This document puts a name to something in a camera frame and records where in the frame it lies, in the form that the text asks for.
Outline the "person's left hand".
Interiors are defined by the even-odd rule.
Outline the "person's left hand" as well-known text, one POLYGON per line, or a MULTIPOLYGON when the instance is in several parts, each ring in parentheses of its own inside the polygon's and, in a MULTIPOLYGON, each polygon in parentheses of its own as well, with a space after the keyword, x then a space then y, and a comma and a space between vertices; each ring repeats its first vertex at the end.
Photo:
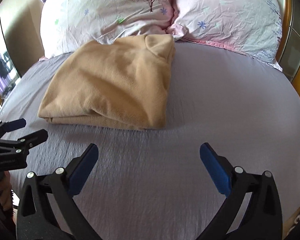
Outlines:
POLYGON ((0 204, 4 211, 11 209, 13 206, 10 178, 10 173, 5 171, 3 178, 0 180, 0 204))

